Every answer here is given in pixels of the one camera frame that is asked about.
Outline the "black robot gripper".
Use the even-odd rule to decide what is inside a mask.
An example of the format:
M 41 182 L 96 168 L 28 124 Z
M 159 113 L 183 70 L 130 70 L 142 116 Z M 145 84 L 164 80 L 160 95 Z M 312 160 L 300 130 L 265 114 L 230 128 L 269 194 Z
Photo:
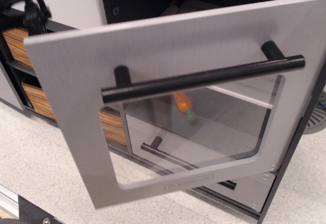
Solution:
M 24 12 L 16 16 L 5 16 L 5 12 L 19 2 L 25 2 Z M 44 0 L 1 0 L 1 30 L 24 27 L 29 36 L 46 34 L 46 24 L 51 18 L 49 7 Z

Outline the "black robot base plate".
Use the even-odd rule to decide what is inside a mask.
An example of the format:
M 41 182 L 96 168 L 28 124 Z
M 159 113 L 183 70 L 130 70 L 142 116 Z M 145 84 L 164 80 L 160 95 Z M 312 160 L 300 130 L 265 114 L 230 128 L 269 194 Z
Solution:
M 1 223 L 64 223 L 20 195 L 17 199 L 1 197 L 1 209 L 18 217 L 17 219 L 2 217 Z

